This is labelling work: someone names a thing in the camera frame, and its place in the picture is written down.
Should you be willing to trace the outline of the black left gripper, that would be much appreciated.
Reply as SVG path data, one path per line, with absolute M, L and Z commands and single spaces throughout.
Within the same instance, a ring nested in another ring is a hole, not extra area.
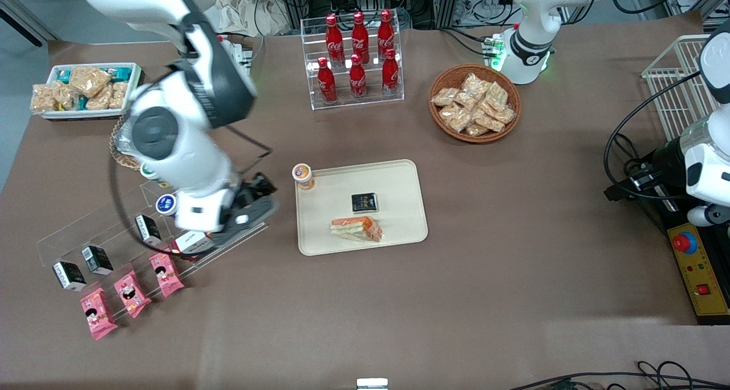
M 604 190 L 608 201 L 661 198 L 685 200 L 685 159 L 677 140 L 627 162 L 628 182 L 610 185 Z

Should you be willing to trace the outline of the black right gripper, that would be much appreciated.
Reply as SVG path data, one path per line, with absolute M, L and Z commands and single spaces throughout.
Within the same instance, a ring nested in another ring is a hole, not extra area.
M 277 191 L 277 187 L 263 172 L 257 172 L 251 182 L 243 182 L 234 197 L 235 212 L 249 211 L 256 208 L 257 203 Z

